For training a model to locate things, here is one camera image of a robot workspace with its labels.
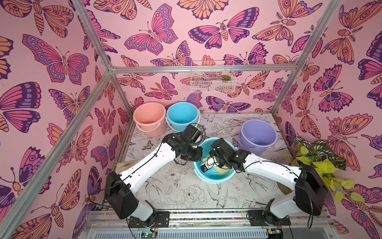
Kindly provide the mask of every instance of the purple bucket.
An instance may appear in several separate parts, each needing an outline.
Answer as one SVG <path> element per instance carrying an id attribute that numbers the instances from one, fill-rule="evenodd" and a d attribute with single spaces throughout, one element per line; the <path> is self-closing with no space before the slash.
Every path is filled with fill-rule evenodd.
<path id="1" fill-rule="evenodd" d="M 246 121 L 239 134 L 239 148 L 260 156 L 268 147 L 277 142 L 276 130 L 259 119 Z"/>

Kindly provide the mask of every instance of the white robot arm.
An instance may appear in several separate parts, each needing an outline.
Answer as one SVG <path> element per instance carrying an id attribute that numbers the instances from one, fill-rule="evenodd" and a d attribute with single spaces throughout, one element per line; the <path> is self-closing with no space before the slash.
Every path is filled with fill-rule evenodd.
<path id="1" fill-rule="evenodd" d="M 195 141 L 200 131 L 188 125 L 184 132 L 166 135 L 162 143 L 138 164 L 117 175 L 110 173 L 106 179 L 105 198 L 120 219 L 133 216 L 150 226 L 155 222 L 155 210 L 134 194 L 158 169 L 181 155 L 189 161 L 200 161 L 202 148 Z M 277 181 L 294 190 L 280 199 L 272 199 L 263 212 L 264 220 L 275 225 L 278 219 L 304 211 L 320 215 L 327 188 L 315 169 L 306 165 L 302 168 L 268 161 L 245 150 L 233 150 L 223 138 L 212 144 L 211 158 L 202 164 L 205 172 L 214 165 L 246 171 Z"/>

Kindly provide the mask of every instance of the table surface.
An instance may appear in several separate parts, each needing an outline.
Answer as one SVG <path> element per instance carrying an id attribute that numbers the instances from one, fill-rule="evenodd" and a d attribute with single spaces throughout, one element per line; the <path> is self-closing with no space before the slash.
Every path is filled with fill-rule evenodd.
<path id="1" fill-rule="evenodd" d="M 202 114 L 200 124 L 206 129 L 207 137 L 223 137 L 238 146 L 241 126 L 249 119 L 269 122 L 278 134 L 278 141 L 261 157 L 289 164 L 292 158 L 283 156 L 289 150 L 271 114 Z M 149 138 L 135 129 L 125 161 L 143 159 L 172 132 L 167 126 L 163 135 Z M 157 209 L 260 208 L 270 199 L 283 196 L 275 181 L 255 174 L 236 173 L 221 184 L 207 184 L 199 179 L 194 169 L 193 162 L 183 166 L 172 161 L 154 173 L 136 196 Z"/>

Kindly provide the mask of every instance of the vent grille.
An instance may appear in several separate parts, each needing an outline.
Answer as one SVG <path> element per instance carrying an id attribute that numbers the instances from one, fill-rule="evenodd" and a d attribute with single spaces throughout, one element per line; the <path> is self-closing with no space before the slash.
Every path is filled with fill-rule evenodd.
<path id="1" fill-rule="evenodd" d="M 141 238 L 142 231 L 133 231 L 136 239 Z M 134 239 L 130 231 L 98 231 L 94 239 Z M 208 230 L 159 230 L 160 239 L 266 239 L 266 229 L 208 229 Z"/>

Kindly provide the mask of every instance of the wire basket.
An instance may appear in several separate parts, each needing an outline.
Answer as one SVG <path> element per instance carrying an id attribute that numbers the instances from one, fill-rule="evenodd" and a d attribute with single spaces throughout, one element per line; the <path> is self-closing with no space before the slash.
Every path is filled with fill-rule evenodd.
<path id="1" fill-rule="evenodd" d="M 221 65 L 210 71 L 198 69 L 194 64 L 203 65 L 204 69 L 212 61 L 193 61 L 191 66 L 191 92 L 223 92 L 232 93 L 236 86 L 236 76 L 233 65 Z"/>

